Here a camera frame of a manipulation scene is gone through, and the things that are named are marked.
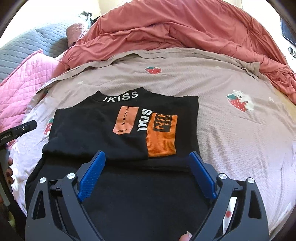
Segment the left hand red nails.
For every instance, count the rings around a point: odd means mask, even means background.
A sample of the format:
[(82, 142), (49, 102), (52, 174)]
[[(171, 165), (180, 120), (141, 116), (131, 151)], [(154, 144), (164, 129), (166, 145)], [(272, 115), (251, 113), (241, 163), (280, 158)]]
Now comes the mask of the left hand red nails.
[(12, 185), (14, 180), (13, 180), (13, 171), (11, 169), (11, 165), (13, 164), (13, 160), (11, 157), (8, 158), (8, 168), (6, 170), (6, 182), (8, 185)]

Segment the right hand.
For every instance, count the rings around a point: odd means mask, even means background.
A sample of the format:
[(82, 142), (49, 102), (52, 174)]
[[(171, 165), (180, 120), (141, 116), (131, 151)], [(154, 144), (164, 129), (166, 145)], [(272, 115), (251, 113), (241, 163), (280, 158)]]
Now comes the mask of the right hand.
[(190, 241), (191, 237), (192, 234), (190, 232), (186, 232), (179, 238), (179, 241)]

